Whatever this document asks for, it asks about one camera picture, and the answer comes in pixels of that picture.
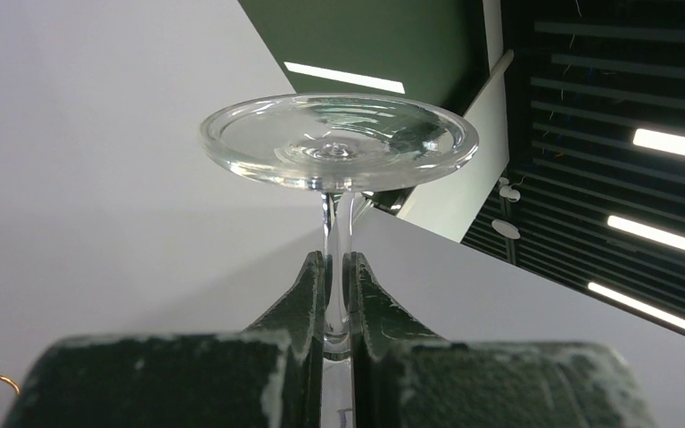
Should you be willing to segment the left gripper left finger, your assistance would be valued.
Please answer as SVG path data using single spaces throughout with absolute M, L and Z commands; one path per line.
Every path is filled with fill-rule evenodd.
M 317 427 L 325 259 L 240 332 L 106 334 L 55 342 L 6 427 Z

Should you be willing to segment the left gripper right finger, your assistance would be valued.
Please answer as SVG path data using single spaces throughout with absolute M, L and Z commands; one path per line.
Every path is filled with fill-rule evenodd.
M 653 427 L 625 360 L 591 342 L 451 342 L 344 261 L 358 427 Z

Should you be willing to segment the clear wine glass back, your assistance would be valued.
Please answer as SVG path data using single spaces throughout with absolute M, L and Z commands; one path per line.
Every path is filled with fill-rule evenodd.
M 351 304 L 373 295 L 399 341 L 435 341 L 377 285 L 351 249 L 357 193 L 391 191 L 464 166 L 479 137 L 465 119 L 426 103 L 356 94 L 282 95 L 239 103 L 200 127 L 208 156 L 261 183 L 320 193 L 324 243 L 294 285 L 236 339 L 226 341 L 219 412 L 231 427 L 312 426 L 325 361 L 351 358 Z

